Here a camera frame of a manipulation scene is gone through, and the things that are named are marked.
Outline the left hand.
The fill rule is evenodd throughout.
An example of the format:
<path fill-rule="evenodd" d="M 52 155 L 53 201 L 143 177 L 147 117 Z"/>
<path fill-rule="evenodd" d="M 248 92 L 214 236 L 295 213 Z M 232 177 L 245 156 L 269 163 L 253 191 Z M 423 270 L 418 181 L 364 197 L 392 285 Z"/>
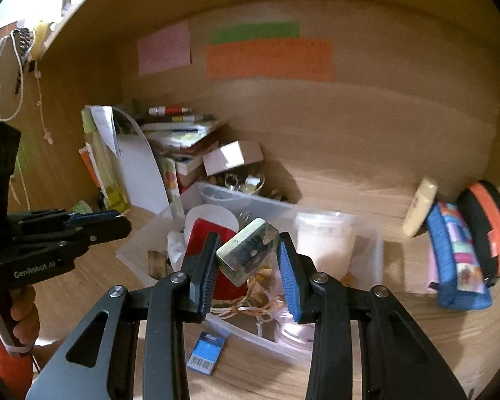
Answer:
<path fill-rule="evenodd" d="M 12 306 L 10 315 L 16 322 L 14 336 L 22 345 L 32 345 L 38 338 L 40 320 L 35 304 L 36 290 L 28 285 L 11 293 Z"/>

